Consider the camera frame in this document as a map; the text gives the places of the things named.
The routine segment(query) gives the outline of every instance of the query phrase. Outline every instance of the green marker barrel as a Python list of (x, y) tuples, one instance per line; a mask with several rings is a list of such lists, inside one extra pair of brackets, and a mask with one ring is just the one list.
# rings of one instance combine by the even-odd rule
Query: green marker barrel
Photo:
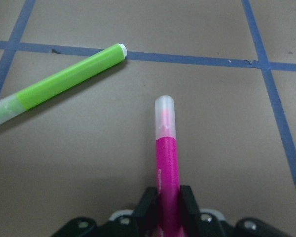
[(0, 124), (122, 62), (126, 55), (126, 47), (123, 44), (117, 43), (15, 94), (1, 99)]

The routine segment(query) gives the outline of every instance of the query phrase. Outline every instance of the highlighter pen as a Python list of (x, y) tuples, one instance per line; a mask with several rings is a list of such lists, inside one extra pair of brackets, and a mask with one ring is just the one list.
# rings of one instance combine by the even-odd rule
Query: highlighter pen
[(115, 44), (0, 100), (0, 124), (122, 62), (123, 44)]
[(159, 97), (155, 102), (155, 125), (158, 236), (182, 237), (174, 102), (168, 95)]

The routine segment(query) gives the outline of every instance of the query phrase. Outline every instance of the green marker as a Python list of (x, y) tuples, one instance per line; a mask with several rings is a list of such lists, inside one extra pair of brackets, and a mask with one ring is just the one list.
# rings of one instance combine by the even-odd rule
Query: green marker
[(58, 95), (84, 80), (122, 62), (127, 55), (123, 44), (115, 44), (60, 72), (0, 100), (0, 124)]

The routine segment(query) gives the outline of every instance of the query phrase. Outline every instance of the pink marker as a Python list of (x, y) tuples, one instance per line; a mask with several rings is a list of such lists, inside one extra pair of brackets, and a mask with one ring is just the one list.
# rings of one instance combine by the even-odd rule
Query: pink marker
[(182, 237), (179, 217), (179, 170), (173, 99), (164, 95), (155, 102), (158, 236)]

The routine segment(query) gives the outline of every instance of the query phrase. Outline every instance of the translucent marker cap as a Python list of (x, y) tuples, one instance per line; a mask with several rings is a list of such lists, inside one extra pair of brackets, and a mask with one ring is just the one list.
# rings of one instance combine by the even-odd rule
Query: translucent marker cap
[(176, 138), (174, 101), (168, 95), (160, 96), (155, 102), (156, 140), (161, 137)]

